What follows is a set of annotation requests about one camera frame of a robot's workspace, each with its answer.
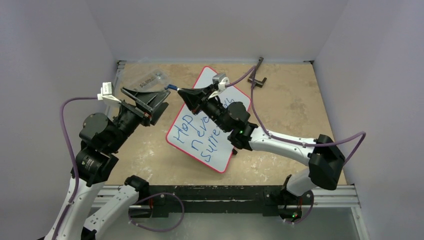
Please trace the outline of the blue marker cap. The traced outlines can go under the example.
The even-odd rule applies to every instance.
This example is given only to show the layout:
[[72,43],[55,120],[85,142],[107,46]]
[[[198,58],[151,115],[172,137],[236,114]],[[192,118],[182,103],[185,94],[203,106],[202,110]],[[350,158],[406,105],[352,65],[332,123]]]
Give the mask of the blue marker cap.
[[170,89],[170,90],[174,90],[174,91],[177,91],[177,90],[178,90],[178,87],[177,87],[177,86],[175,86],[175,85],[172,85],[172,84],[169,84],[169,85],[167,86],[167,88],[168,88],[168,89]]

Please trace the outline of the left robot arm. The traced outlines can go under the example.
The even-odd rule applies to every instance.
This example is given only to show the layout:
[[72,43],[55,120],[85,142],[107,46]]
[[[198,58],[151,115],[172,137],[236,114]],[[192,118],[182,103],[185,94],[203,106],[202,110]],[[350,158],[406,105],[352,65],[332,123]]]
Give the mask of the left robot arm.
[[136,91],[122,88],[121,91],[134,104],[116,98],[112,84],[105,82],[96,98],[111,107],[118,107],[118,115],[109,118],[97,112],[83,122],[79,133],[81,149],[70,156],[72,170],[67,195],[55,223],[45,236],[47,240],[99,240],[132,204],[142,205],[149,199],[149,183],[133,175],[106,204],[96,212],[91,211],[118,162],[116,154],[120,147],[138,126],[155,125],[168,107],[166,98],[170,91],[167,89]]

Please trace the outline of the red-framed whiteboard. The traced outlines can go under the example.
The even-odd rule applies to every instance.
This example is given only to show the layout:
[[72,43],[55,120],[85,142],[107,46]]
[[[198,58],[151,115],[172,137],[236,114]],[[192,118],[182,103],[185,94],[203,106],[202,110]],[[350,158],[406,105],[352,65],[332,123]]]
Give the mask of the red-framed whiteboard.
[[[205,66],[192,88],[207,87],[217,72]],[[219,95],[221,103],[227,107],[233,102],[242,102],[246,110],[251,107],[251,99],[236,86],[227,88]],[[166,135],[166,141],[185,154],[205,164],[219,173],[224,173],[233,156],[233,145],[228,141],[229,133],[223,132],[206,114],[197,115],[183,103],[178,115]]]

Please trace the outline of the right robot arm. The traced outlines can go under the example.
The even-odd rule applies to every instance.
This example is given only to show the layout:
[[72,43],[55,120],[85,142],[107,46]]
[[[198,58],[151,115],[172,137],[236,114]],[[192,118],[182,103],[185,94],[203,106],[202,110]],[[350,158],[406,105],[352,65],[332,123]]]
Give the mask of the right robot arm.
[[316,187],[335,190],[345,157],[327,135],[318,138],[297,138],[268,131],[249,121],[250,113],[240,101],[228,106],[213,96],[214,85],[204,88],[179,88],[192,114],[204,113],[216,126],[228,133],[228,141],[239,150],[268,152],[295,160],[307,168],[286,178],[280,196],[288,204]]

